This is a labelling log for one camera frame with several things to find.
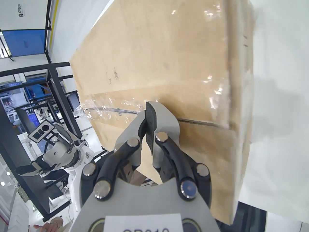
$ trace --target cardboard box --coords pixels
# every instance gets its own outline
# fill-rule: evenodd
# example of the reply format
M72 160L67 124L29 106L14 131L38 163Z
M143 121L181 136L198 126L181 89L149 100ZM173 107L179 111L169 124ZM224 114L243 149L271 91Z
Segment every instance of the cardboard box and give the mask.
M214 217L233 222L250 144L253 14L248 0L115 0L71 59L82 111L102 146L164 104L180 145L212 176ZM138 171L160 183L142 144Z

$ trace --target sign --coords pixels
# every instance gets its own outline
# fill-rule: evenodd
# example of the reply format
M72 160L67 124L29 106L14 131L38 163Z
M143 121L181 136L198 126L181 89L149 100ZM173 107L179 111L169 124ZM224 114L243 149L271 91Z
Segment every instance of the sign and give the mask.
M0 0L0 28L45 29L48 0Z

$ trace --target silver bolt head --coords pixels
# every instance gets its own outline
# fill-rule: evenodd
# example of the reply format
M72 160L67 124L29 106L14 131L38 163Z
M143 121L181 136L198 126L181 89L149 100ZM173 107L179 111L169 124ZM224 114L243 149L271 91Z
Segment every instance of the silver bolt head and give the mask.
M165 141L167 141L167 139L169 138L168 137L168 134L167 133L165 133L165 132L159 132L159 133L157 133L157 135L156 135L156 138L157 138L157 140L159 141L159 142L165 142Z
M84 176L91 176L96 170L96 165L94 163L89 163L83 168Z
M96 199L105 198L111 191L111 185L108 181L98 181L93 188Z
M136 137L131 137L127 143L130 147L136 147L139 144L139 140Z
M193 199L197 196L197 187L193 181L183 181L180 185L180 190L185 198Z
M202 176L202 177L206 177L209 175L209 170L208 167L206 167L204 164L200 163L196 166L196 171L197 173Z

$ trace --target white cloth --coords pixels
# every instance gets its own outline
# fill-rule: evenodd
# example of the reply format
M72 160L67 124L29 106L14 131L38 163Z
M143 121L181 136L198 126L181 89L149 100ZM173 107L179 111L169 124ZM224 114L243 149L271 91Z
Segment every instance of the white cloth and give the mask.
M250 0L253 138L240 201L309 223L308 0Z

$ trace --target label sticker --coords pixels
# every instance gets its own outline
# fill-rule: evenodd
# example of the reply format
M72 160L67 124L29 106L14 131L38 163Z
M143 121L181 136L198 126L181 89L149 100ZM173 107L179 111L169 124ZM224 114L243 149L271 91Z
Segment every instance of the label sticker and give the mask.
M104 232L181 232L180 213L140 216L106 216Z

